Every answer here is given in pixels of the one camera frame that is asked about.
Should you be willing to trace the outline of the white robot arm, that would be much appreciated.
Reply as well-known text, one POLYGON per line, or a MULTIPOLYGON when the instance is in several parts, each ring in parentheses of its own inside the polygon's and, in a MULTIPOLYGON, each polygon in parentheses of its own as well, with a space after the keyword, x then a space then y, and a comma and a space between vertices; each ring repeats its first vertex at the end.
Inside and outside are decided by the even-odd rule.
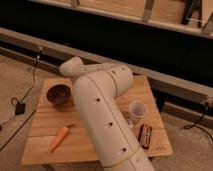
POLYGON ((155 171, 115 99, 133 83, 119 63, 85 65, 73 57, 59 67, 72 82, 72 97, 104 171, 155 171))

